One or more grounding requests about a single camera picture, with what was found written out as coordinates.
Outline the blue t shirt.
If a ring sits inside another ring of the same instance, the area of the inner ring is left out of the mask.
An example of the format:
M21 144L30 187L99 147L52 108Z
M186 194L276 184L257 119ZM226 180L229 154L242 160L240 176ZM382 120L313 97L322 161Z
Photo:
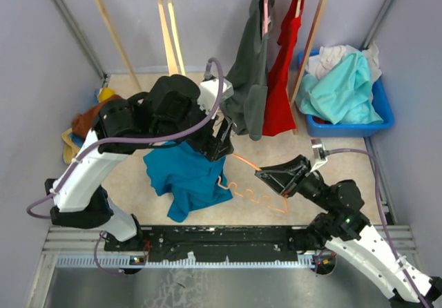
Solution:
M166 144L143 157L146 174L158 196L170 193L173 201L167 216L175 222L186 220L190 212L205 209L233 198L224 175L225 157L214 162L195 152L186 142Z

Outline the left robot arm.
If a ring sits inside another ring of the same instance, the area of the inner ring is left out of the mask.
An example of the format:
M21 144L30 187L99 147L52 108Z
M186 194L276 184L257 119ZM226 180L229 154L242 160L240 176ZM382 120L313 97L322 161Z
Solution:
M192 210L229 200L218 188L232 123L214 131L219 103L233 94L226 79L196 84L183 75L160 77L152 89L106 102L65 173L47 181L54 225L100 229L134 251L144 241L137 218L109 198L102 183L135 151L146 149L146 171L155 192L173 194L170 216L183 221Z

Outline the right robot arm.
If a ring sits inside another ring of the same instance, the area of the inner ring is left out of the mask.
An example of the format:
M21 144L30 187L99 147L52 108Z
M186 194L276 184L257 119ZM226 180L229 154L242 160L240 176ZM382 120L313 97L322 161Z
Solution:
M376 285L391 307L433 307L441 297L441 278L419 271L398 253L388 232L376 230L361 211L364 201L355 181L325 183L318 169L329 154L313 160L299 155L255 173L284 198L298 193L323 210L306 228L289 234L289 248L333 251Z

